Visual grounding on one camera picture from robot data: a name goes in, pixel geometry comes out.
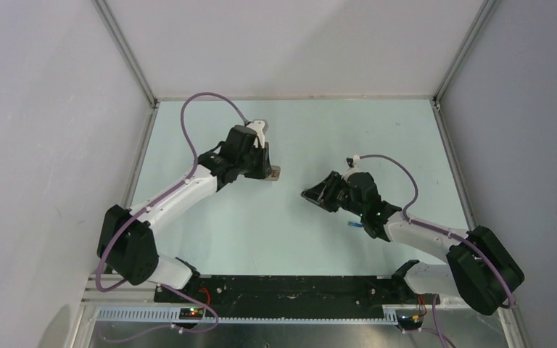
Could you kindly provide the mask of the beige remote control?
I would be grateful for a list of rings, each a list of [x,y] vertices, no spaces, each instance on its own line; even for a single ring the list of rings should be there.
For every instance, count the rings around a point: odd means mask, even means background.
[[[268,176],[268,180],[270,181],[278,181],[281,174],[281,168],[277,165],[272,166],[271,174]]]

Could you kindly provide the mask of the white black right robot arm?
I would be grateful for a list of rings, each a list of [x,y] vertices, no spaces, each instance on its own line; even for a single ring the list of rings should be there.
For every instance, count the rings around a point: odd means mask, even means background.
[[[392,291],[400,302],[439,294],[459,298],[476,312],[491,315],[514,303],[513,292],[525,280],[522,269],[489,228],[478,225],[467,231],[407,218],[401,207],[382,199],[367,172],[345,177],[333,171],[301,196],[327,212],[351,212],[373,239],[404,244],[441,260],[439,265],[415,261],[395,272],[398,279]]]

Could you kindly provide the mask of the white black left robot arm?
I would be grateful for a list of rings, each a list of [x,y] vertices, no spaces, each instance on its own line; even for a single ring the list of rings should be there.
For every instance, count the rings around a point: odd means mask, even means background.
[[[172,287],[183,302],[199,296],[196,269],[157,250],[157,237],[176,218],[201,200],[219,192],[240,175],[270,180],[275,170],[265,140],[268,124],[253,120],[235,125],[218,152],[210,150],[195,158],[190,172],[158,195],[133,207],[110,207],[104,216],[97,255],[104,264],[137,286],[144,282]]]

